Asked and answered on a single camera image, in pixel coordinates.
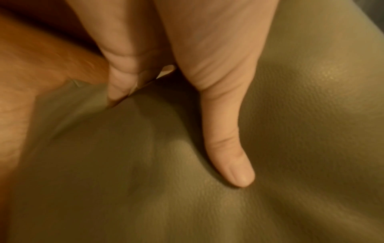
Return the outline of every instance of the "olive leather surface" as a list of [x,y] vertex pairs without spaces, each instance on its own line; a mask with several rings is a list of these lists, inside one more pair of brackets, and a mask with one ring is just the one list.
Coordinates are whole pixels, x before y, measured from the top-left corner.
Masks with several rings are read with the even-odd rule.
[[384,242],[384,35],[349,0],[283,0],[224,182],[179,72],[113,108],[77,80],[36,101],[10,243]]

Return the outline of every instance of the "leather couch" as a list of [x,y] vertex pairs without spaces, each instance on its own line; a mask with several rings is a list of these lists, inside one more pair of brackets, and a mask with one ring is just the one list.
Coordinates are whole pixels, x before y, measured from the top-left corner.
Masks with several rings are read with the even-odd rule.
[[384,36],[352,1],[281,2],[240,115],[246,189],[206,159],[180,73],[106,109],[107,63],[52,11],[69,8],[0,4],[9,242],[384,242]]

